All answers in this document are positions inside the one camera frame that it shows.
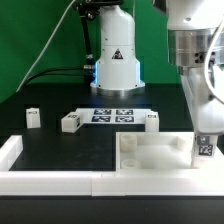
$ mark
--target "white plastic block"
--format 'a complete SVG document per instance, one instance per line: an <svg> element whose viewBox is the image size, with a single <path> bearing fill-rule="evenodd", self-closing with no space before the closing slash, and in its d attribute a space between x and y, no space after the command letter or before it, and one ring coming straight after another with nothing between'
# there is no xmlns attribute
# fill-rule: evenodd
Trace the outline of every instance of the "white plastic block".
<svg viewBox="0 0 224 224"><path fill-rule="evenodd" d="M80 112L71 112L61 119L62 132L75 133L83 124Z"/></svg>
<svg viewBox="0 0 224 224"><path fill-rule="evenodd" d="M158 112L149 111L145 114L145 131L159 132L159 114Z"/></svg>
<svg viewBox="0 0 224 224"><path fill-rule="evenodd" d="M121 134L121 151L132 152L137 149L137 136L131 133Z"/></svg>
<svg viewBox="0 0 224 224"><path fill-rule="evenodd" d="M40 110L39 108L30 108L26 110L27 128L40 128Z"/></svg>

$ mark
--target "black cable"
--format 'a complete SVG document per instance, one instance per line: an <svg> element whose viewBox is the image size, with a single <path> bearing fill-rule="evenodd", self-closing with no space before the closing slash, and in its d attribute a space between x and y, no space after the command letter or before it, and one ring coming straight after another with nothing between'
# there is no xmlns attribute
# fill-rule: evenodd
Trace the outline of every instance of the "black cable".
<svg viewBox="0 0 224 224"><path fill-rule="evenodd" d="M43 70L41 72L38 72L35 75L30 76L29 78L27 78L27 80L23 83L23 85L21 86L24 87L25 85L27 85L30 81L32 81L33 79L36 79L38 77L41 76L47 76L47 75L58 75L58 76L85 76L85 75L76 75L76 74L51 74L49 72L58 72L58 71L77 71L77 70L83 70L83 67L65 67L65 68L50 68L50 69L46 69Z"/></svg>

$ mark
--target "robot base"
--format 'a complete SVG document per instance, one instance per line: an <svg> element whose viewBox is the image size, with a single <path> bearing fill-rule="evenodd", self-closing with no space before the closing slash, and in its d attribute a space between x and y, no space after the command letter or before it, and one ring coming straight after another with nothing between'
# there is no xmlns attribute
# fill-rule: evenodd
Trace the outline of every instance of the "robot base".
<svg viewBox="0 0 224 224"><path fill-rule="evenodd" d="M94 84L91 84L91 92L94 94L99 94L103 96L128 97L128 96L144 93L144 91L145 91L145 84L143 82L142 82L142 85L134 89L121 89L121 90L103 89L103 88L97 87Z"/></svg>

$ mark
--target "cable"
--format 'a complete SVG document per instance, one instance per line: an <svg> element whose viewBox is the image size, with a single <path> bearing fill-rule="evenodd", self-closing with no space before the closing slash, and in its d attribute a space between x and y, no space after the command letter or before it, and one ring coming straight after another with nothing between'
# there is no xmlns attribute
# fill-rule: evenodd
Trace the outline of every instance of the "cable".
<svg viewBox="0 0 224 224"><path fill-rule="evenodd" d="M77 71L77 70L83 70L83 67L67 67L67 68L50 68L50 69L46 69L46 70L43 70L41 72L38 72L37 74L35 75L32 75L30 76L29 78L27 78L25 80L25 82L23 83L23 85L21 86L21 89L27 85L30 81L32 81L33 79L36 79L38 77L41 77L41 76L47 76L47 75L60 75L60 76L85 76L84 74L83 75L74 75L74 74L51 74L49 72L58 72L58 71Z"/></svg>
<svg viewBox="0 0 224 224"><path fill-rule="evenodd" d="M212 83L209 79L208 67L209 67L209 62L210 62L210 57L211 57L212 51L215 47L215 44L216 44L220 34L222 33L223 28L224 28L224 17L223 17L223 20L220 23L215 35L214 35L214 37L212 38L211 44L209 46L208 52L207 52L206 57L205 57L205 63L204 63L204 78L205 78L205 82L207 84L207 87L211 91L213 96L216 97L217 100L219 100L222 104L224 104L224 99L223 99L223 97L219 96L219 93L212 86Z"/></svg>
<svg viewBox="0 0 224 224"><path fill-rule="evenodd" d="M75 3L76 0L72 0L72 2L68 5L68 7L66 8L65 12L63 13L61 19L59 20L58 24L56 25L53 33L51 34L49 40L47 41L47 43L45 44L43 50L41 51L40 55L37 57L36 61L33 63L33 65L30 67L30 69L28 70L28 72L26 73L25 77L23 78L22 82L20 83L18 89L16 90L16 92L18 92L21 87L23 86L23 83L25 82L25 80L27 79L27 77L30 75L30 73L33 71L34 67L36 66L36 64L40 61L41 57L43 56L43 54L45 53L45 51L47 50L48 46L50 45L52 39L54 38L56 32L58 31L58 28L60 27L61 23L63 22L68 10L71 8L71 6Z"/></svg>

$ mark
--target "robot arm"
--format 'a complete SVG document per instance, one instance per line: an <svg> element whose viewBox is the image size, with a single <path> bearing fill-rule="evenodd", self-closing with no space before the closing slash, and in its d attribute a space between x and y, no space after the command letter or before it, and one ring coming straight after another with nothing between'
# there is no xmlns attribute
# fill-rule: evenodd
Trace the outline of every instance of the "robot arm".
<svg viewBox="0 0 224 224"><path fill-rule="evenodd" d="M210 45L223 20L224 1L154 0L153 5L169 18L169 62L178 67L194 126L193 160L213 157L217 138L224 133L224 105L210 91L208 81L223 99L224 33L219 33L212 49Z"/></svg>

